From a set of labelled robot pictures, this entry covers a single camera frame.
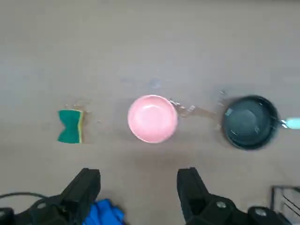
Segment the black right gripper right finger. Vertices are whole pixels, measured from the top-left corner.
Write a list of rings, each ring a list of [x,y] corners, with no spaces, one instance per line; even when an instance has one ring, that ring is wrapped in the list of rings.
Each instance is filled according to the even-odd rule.
[[[177,191],[187,225],[284,225],[276,212],[262,206],[239,210],[232,200],[208,192],[198,171],[179,169]]]

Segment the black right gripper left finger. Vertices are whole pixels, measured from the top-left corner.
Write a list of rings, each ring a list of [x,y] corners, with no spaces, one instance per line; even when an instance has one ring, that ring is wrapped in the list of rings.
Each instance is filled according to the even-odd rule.
[[[12,196],[33,196],[38,200],[18,214],[12,208],[1,208],[0,223],[2,225],[81,225],[101,190],[100,178],[99,169],[83,168],[59,195],[45,196],[33,192],[3,194],[0,196],[1,199]]]

